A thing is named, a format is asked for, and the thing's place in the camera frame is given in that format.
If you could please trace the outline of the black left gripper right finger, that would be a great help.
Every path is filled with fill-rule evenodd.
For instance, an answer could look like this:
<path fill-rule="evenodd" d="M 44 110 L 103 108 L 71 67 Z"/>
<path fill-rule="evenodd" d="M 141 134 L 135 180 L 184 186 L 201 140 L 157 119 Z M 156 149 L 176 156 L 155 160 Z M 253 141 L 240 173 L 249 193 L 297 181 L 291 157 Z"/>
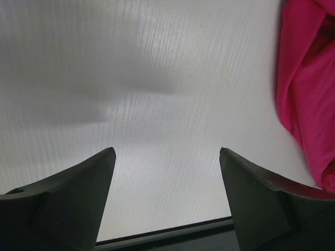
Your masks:
<path fill-rule="evenodd" d="M 220 168 L 240 250 L 334 250 L 334 194 L 260 167 L 228 148 Z"/>

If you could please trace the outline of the pink t shirt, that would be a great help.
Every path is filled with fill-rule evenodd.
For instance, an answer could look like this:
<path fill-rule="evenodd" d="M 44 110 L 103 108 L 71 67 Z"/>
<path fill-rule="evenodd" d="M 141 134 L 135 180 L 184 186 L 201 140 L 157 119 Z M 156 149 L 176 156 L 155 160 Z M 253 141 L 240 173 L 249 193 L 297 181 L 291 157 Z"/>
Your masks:
<path fill-rule="evenodd" d="M 334 1 L 284 6 L 276 105 L 315 183 L 334 192 Z"/>

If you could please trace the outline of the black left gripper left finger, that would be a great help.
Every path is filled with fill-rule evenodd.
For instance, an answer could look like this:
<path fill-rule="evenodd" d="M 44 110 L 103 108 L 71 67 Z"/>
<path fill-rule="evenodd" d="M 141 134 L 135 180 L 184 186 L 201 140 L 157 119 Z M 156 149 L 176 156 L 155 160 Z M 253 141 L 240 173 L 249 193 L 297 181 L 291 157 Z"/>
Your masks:
<path fill-rule="evenodd" d="M 109 147 L 1 195 L 1 250 L 94 250 L 115 162 Z"/>

